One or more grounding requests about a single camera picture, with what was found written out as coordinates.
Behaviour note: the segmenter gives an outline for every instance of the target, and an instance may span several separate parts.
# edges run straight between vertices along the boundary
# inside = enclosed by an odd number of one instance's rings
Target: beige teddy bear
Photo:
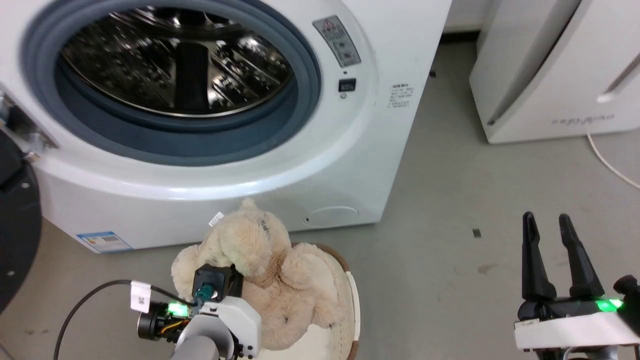
[[[194,272],[206,263],[235,265],[245,276],[242,298],[262,317],[266,349],[289,348],[310,324],[326,328],[346,316],[346,299],[337,291],[341,270],[329,255],[306,243],[292,248],[283,223],[252,199],[175,258],[173,283],[182,298],[191,300]]]

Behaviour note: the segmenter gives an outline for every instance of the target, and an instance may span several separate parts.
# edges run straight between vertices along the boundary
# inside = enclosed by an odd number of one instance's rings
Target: white washing machine
[[[246,196],[290,231],[375,223],[449,5],[5,3],[3,129],[94,252],[201,241]]]

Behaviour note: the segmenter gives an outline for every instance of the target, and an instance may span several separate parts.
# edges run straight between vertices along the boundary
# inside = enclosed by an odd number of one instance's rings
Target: stainless steel drum
[[[178,8],[111,13],[72,37],[62,55],[99,92],[174,117],[248,110],[293,78],[282,54],[252,30]]]

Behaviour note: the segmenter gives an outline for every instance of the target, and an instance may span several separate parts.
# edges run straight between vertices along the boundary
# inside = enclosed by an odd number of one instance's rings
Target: gray floor
[[[560,294],[570,285],[557,227],[562,212],[572,216],[608,295],[619,276],[640,275],[640,192],[606,170],[583,138],[488,145],[467,85],[473,60],[469,44],[439,50],[437,78],[380,224],[292,236],[327,243],[351,265],[362,302],[360,359],[533,359],[513,343],[528,210]],[[640,179],[638,136],[595,141],[615,167]],[[46,223],[34,268],[0,316],[0,341],[17,360],[51,358],[64,317],[87,291],[117,278],[172,288],[179,250],[95,255]],[[171,350],[137,338],[124,287],[87,303],[65,339],[62,359],[164,359]]]

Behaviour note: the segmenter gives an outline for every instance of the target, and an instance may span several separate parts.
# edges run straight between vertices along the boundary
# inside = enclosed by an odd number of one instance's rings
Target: washing machine door opening
[[[176,4],[54,2],[24,42],[32,91],[84,141],[164,165],[244,160],[294,136],[321,87],[305,37],[260,1]]]
[[[62,57],[75,75],[112,99],[190,119],[258,106],[293,77],[280,51],[254,31],[180,8],[111,13],[74,35]]]

